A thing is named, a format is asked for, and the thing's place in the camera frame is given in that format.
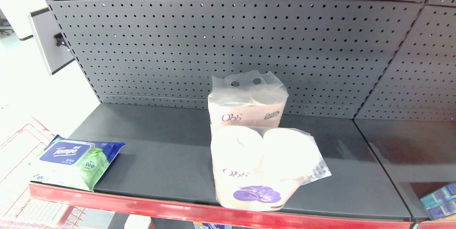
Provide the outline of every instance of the qbb logo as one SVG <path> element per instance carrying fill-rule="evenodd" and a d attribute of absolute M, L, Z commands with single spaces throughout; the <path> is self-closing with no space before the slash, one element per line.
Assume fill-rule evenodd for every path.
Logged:
<path fill-rule="evenodd" d="M 248 174 L 241 173 L 239 174 L 237 171 L 233 171 L 231 169 L 223 169 L 223 174 L 230 176 L 230 177 L 247 177 Z"/>
<path fill-rule="evenodd" d="M 234 114 L 225 114 L 222 116 L 222 121 L 240 121 L 241 120 L 241 115 L 234 115 Z"/>

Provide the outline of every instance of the purple flower label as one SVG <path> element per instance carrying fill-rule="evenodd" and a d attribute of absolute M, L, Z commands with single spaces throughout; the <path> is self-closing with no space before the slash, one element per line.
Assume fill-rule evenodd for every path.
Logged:
<path fill-rule="evenodd" d="M 60 141 L 48 148 L 40 160 L 72 165 L 89 149 L 89 145 Z"/>
<path fill-rule="evenodd" d="M 242 187 L 233 193 L 233 197 L 240 201 L 259 201 L 263 203 L 275 203 L 280 201 L 280 193 L 274 191 L 271 187 L 257 185 Z"/>

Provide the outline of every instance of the gray shelf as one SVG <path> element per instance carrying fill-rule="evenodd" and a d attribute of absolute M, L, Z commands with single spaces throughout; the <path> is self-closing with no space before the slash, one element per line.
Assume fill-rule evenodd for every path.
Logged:
<path fill-rule="evenodd" d="M 312 133 L 333 174 L 301 186 L 281 212 L 410 217 L 351 120 L 285 115 L 281 127 Z M 218 205 L 205 110 L 101 104 L 71 138 L 127 143 L 96 185 L 97 193 Z"/>
<path fill-rule="evenodd" d="M 456 123 L 355 120 L 412 216 L 427 219 L 419 198 L 456 180 Z"/>

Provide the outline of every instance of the blue label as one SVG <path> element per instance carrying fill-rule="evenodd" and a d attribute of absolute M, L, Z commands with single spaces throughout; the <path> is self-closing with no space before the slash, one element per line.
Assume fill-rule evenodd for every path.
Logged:
<path fill-rule="evenodd" d="M 203 224 L 203 226 L 205 226 L 208 229 L 226 229 L 227 227 L 231 228 L 231 226 L 227 226 L 227 225 L 223 225 L 223 224 L 208 224 L 208 223 L 202 223 L 202 224 Z"/>
<path fill-rule="evenodd" d="M 448 190 L 448 192 L 450 192 L 451 195 L 456 195 L 456 182 L 447 185 L 446 189 Z"/>
<path fill-rule="evenodd" d="M 60 141 L 48 148 L 40 160 L 72 165 L 89 149 L 89 145 Z"/>

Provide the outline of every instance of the store shelf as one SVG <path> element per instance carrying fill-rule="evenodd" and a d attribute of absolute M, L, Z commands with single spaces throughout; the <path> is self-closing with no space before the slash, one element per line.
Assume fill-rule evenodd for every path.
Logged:
<path fill-rule="evenodd" d="M 456 123 L 387 120 L 355 120 L 355 123 L 398 188 L 412 216 L 418 220 L 428 219 L 420 197 L 456 179 Z M 438 223 L 427 222 L 422 226 L 434 228 L 432 225 Z"/>
<path fill-rule="evenodd" d="M 232 224 L 408 228 L 404 203 L 351 120 L 285 115 L 310 132 L 333 176 L 300 187 L 280 212 L 221 208 L 215 200 L 206 110 L 101 104 L 73 139 L 127 146 L 95 193 L 31 184 L 34 197 L 121 213 Z"/>

